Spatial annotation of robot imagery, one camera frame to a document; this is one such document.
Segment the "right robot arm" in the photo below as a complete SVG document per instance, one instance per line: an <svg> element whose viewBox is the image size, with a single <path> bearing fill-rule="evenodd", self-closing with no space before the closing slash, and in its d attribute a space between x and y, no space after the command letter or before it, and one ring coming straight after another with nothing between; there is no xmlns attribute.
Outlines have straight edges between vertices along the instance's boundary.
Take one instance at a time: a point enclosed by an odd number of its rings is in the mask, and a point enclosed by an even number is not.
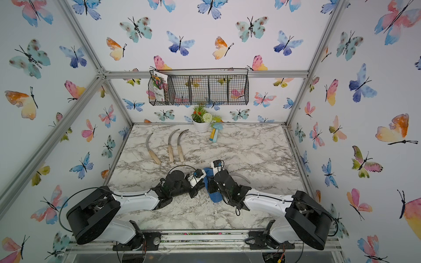
<svg viewBox="0 0 421 263"><path fill-rule="evenodd" d="M334 216L318 204L306 192L293 195L275 195L255 188L239 185L227 170L205 169L210 193L227 205L241 211L261 211L274 217L266 228L269 240L275 243L301 240L318 251L323 251Z"/></svg>

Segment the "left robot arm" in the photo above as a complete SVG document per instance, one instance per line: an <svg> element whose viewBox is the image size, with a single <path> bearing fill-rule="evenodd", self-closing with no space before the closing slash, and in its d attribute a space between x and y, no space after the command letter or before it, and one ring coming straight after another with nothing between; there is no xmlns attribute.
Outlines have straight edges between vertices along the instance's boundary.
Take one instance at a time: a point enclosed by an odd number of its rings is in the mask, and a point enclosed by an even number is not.
<svg viewBox="0 0 421 263"><path fill-rule="evenodd" d="M93 241L113 241L116 248L134 251L146 245L146 237L133 220L122 221L119 215L133 211L154 211L171 204L174 197L195 197L205 185L206 172L192 174L171 171L153 188L140 192L113 192L107 186L96 188L66 214L70 229L79 245Z"/></svg>

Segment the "blue microfiber rag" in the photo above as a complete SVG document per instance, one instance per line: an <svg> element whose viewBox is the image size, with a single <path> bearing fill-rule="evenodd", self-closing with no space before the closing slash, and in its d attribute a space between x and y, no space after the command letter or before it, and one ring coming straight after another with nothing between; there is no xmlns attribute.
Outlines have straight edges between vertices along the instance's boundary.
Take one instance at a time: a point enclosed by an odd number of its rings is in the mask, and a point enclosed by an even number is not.
<svg viewBox="0 0 421 263"><path fill-rule="evenodd" d="M218 184L214 180L213 169L204 168L204 171L206 175L203 181L205 183L205 188L209 194L210 200L213 203L220 203L223 200L223 198L221 193L219 192Z"/></svg>

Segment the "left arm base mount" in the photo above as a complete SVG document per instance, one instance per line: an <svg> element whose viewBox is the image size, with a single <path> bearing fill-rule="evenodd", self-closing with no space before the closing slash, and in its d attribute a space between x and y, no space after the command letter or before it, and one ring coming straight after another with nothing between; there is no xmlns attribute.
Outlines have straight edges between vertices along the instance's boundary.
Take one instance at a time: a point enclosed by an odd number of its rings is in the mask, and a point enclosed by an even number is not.
<svg viewBox="0 0 421 263"><path fill-rule="evenodd" d="M137 223L133 220L129 221L134 229L135 229L135 236L128 241L126 244L116 243L113 246L113 251L138 251L142 250L144 253L148 251L157 251L159 249L159 244L161 243L161 232L142 232L137 225Z"/></svg>

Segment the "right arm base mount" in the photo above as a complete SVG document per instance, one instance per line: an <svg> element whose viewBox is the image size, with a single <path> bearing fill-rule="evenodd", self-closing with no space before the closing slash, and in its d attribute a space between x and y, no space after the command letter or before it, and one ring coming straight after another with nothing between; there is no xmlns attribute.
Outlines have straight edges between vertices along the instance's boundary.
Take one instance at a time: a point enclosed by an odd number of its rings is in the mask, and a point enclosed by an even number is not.
<svg viewBox="0 0 421 263"><path fill-rule="evenodd" d="M249 231L248 237L244 240L244 243L249 245L251 250L260 250L260 249L295 249L295 245L285 241L279 243L274 238L269 235L269 231L275 220L269 221L268 225L266 226L265 230L262 231Z"/></svg>

